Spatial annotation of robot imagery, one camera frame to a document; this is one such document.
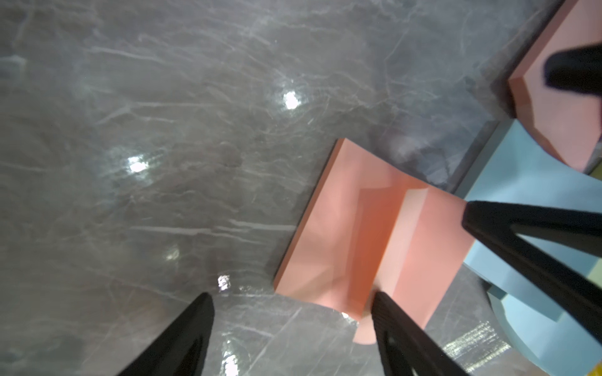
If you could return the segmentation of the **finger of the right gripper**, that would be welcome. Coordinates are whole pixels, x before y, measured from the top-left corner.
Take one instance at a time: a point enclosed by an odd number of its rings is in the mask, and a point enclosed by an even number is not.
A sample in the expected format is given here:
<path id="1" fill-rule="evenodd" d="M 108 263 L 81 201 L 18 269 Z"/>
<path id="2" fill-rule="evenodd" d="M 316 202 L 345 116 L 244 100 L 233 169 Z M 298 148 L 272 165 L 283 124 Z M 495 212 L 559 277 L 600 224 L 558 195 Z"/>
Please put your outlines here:
<path id="1" fill-rule="evenodd" d="M 544 65 L 547 86 L 601 96 L 601 44 L 586 45 L 551 55 Z"/>
<path id="2" fill-rule="evenodd" d="M 601 342 L 601 289 L 524 235 L 601 257 L 601 214 L 563 208 L 470 201 L 462 227 L 526 277 Z"/>

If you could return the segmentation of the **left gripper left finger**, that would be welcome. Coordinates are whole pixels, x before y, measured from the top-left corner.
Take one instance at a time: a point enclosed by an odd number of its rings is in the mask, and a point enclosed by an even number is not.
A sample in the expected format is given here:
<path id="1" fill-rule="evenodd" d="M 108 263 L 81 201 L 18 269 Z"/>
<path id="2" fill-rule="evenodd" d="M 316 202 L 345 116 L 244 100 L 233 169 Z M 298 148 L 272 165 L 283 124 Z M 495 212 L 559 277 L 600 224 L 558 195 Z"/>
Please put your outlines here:
<path id="1" fill-rule="evenodd" d="M 213 330 L 211 294 L 200 294 L 119 376 L 202 374 Z"/>

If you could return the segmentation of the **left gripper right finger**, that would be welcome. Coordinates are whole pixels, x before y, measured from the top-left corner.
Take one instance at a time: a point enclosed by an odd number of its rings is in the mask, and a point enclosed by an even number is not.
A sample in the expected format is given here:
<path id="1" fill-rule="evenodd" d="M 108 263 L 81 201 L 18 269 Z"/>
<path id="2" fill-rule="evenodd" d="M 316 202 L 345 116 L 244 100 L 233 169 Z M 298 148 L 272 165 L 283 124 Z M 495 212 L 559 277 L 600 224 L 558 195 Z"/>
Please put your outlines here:
<path id="1" fill-rule="evenodd" d="M 371 314 L 385 375 L 467 376 L 385 292 L 374 294 Z"/>

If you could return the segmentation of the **pink fanned memo pad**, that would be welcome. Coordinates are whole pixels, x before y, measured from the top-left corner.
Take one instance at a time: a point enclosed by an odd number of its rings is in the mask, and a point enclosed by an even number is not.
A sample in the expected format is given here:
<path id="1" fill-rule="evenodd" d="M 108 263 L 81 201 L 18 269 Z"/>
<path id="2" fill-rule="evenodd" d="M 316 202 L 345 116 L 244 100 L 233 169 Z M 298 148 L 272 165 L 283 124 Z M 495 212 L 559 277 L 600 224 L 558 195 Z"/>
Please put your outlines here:
<path id="1" fill-rule="evenodd" d="M 372 301 L 390 296 L 426 327 L 474 243 L 466 202 L 339 139 L 275 275 L 274 291 L 357 321 L 376 341 Z"/>

